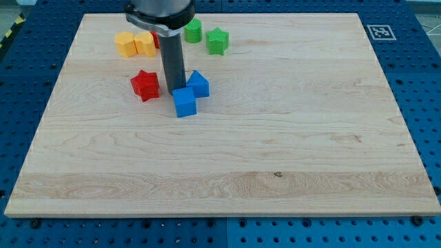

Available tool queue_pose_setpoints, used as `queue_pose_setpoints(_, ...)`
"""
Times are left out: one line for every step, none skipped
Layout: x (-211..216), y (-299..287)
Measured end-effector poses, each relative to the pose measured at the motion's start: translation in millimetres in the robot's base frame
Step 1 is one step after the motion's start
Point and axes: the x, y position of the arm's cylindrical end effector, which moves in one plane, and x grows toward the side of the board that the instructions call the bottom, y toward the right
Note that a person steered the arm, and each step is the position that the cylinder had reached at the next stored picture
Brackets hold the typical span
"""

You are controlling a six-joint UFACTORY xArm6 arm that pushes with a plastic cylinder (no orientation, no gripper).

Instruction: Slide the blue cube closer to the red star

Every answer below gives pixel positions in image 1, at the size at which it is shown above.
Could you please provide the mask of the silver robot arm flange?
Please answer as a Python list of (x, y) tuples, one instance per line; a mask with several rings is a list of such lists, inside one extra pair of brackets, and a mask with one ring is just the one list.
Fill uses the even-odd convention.
[(126, 20), (160, 37), (180, 34), (195, 15), (194, 0), (130, 0), (124, 6)]

